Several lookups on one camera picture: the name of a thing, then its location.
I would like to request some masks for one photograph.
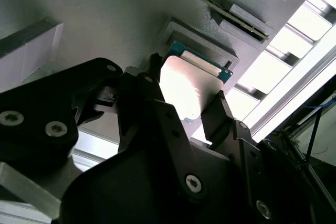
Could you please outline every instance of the bolt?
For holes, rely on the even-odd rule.
[[[116,71],[116,68],[112,65],[107,65],[107,68],[111,71]]]
[[[243,123],[243,122],[239,122],[239,125],[243,128],[243,129],[247,129],[247,126],[246,126],[246,124],[245,123]]]
[[[257,200],[256,205],[261,215],[264,216],[265,219],[269,220],[271,218],[271,211],[269,210],[267,205],[261,200]]]
[[[200,182],[200,180],[195,177],[194,175],[188,175],[185,178],[185,182],[187,184],[187,186],[189,187],[189,189],[193,192],[193,193],[199,193],[202,190],[202,184]]]
[[[64,136],[68,132],[68,128],[62,122],[52,121],[47,123],[45,131],[48,136],[60,137]]]
[[[24,116],[17,111],[7,110],[0,114],[0,124],[4,126],[17,126],[22,124]]]
[[[150,78],[148,76],[146,76],[145,79],[146,79],[146,81],[153,82],[152,78]]]

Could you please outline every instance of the rectangular opening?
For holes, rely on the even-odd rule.
[[[249,27],[250,24],[247,23],[247,22],[245,22],[241,18],[238,18],[237,16],[235,18],[238,19],[240,22],[236,22],[235,20],[230,19],[228,17],[225,17],[224,15],[221,15],[219,13],[213,13],[213,18],[217,22],[218,25],[221,24],[221,22],[222,22],[223,19],[226,20],[227,22],[229,22],[230,24],[234,25],[238,29],[242,30],[244,33],[248,34],[249,36],[255,38],[259,42],[264,42],[265,38],[268,38],[267,34],[265,34],[263,31],[257,29],[256,27],[254,27],[254,30],[257,31],[258,33],[260,33],[261,35],[259,35],[257,33],[252,33],[249,29],[247,29],[247,27]]]

